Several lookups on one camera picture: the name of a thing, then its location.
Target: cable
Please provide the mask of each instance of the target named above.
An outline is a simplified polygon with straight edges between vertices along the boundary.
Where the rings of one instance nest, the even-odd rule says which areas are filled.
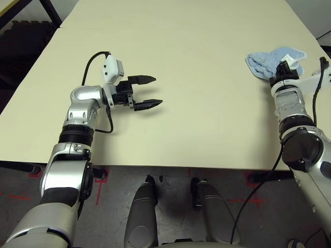
[[[308,244],[309,240],[314,237],[316,234],[318,234],[321,230],[323,230],[323,228],[318,229],[316,232],[314,232],[312,235],[310,235],[305,242],[305,246]]]
[[[317,99],[317,94],[321,88],[322,85],[322,81],[323,81],[323,75],[324,75],[324,64],[325,64],[325,58],[321,57],[320,58],[320,64],[321,64],[321,76],[320,76],[320,80],[319,83],[317,84],[314,96],[312,98],[312,114],[313,114],[313,118],[314,118],[314,124],[315,126],[317,126],[317,118],[316,118],[316,99]]]
[[[113,120],[112,120],[112,116],[111,116],[111,113],[110,113],[110,107],[109,107],[108,103],[107,103],[107,107],[106,107],[106,113],[107,113],[109,124],[110,124],[110,130],[105,131],[105,130],[96,129],[95,130],[96,132],[100,132],[100,133],[112,133],[113,132],[114,125],[113,125]]]
[[[79,202],[78,211],[77,211],[78,212],[78,214],[77,214],[77,220],[81,216],[83,206],[84,206],[84,201],[82,200],[82,201]]]
[[[233,243],[233,238],[234,238],[234,233],[236,231],[236,227],[237,227],[237,224],[238,224],[238,221],[239,221],[239,218],[240,218],[240,215],[244,209],[244,207],[246,206],[247,202],[250,200],[250,198],[253,196],[253,194],[255,194],[255,192],[267,181],[268,177],[275,171],[278,163],[279,163],[279,160],[281,158],[281,155],[283,153],[283,150],[284,150],[284,145],[281,144],[281,147],[280,147],[280,151],[279,151],[279,155],[278,155],[278,158],[275,162],[275,165],[273,166],[273,168],[270,170],[270,172],[265,176],[264,180],[249,194],[249,196],[246,198],[246,200],[244,201],[242,207],[240,208],[239,210],[239,213],[237,215],[237,218],[234,222],[234,225],[233,225],[233,229],[232,229],[232,233],[231,233],[231,239],[230,239],[230,244]]]
[[[85,67],[85,71],[84,71],[84,76],[83,76],[83,81],[82,81],[82,86],[85,85],[85,80],[86,80],[86,76],[87,76],[87,72],[88,72],[88,68],[89,68],[89,65],[91,64],[91,62],[93,61],[93,59],[95,59],[96,57],[98,57],[99,55],[101,54],[104,54],[107,58],[108,55],[110,55],[109,52],[98,52],[96,53],[95,55],[93,55],[89,61],[87,62],[86,64],[86,67]]]
[[[330,31],[328,31],[328,32],[326,32],[325,34],[321,35],[319,38],[316,38],[316,40],[318,40],[318,39],[322,38],[323,36],[327,35],[327,34],[328,34],[328,33],[330,33],[330,32],[331,32],[331,30],[330,30]]]
[[[93,61],[93,59],[95,59],[96,57],[98,57],[98,56],[101,55],[101,54],[104,54],[104,55],[106,56],[106,58],[107,58],[108,55],[110,55],[109,52],[104,52],[104,51],[103,51],[103,52],[98,52],[98,53],[96,53],[95,55],[93,55],[93,56],[89,59],[89,61],[88,61],[87,64],[86,64],[86,67],[85,67],[84,76],[83,76],[83,81],[82,81],[82,86],[85,85],[85,80],[86,80],[86,76],[87,76],[87,73],[88,73],[88,68],[89,68],[91,62]],[[109,131],[105,131],[105,130],[96,129],[96,130],[95,130],[96,132],[100,132],[100,133],[111,133],[111,132],[113,132],[113,130],[114,130],[113,120],[112,120],[112,116],[111,116],[111,113],[110,113],[110,107],[109,107],[108,103],[107,103],[107,107],[106,107],[106,113],[107,113],[108,120],[109,120],[109,124],[110,124],[110,130],[109,130]]]

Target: cloth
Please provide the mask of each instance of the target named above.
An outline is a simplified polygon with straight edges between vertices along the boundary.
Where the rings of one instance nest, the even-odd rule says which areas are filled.
[[[304,69],[299,65],[298,61],[307,58],[307,54],[294,48],[281,47],[270,53],[252,53],[246,57],[246,63],[256,77],[269,80],[269,78],[276,76],[276,68],[286,55],[294,59],[294,63],[289,64],[290,68],[292,70],[296,69],[298,75],[302,75]]]

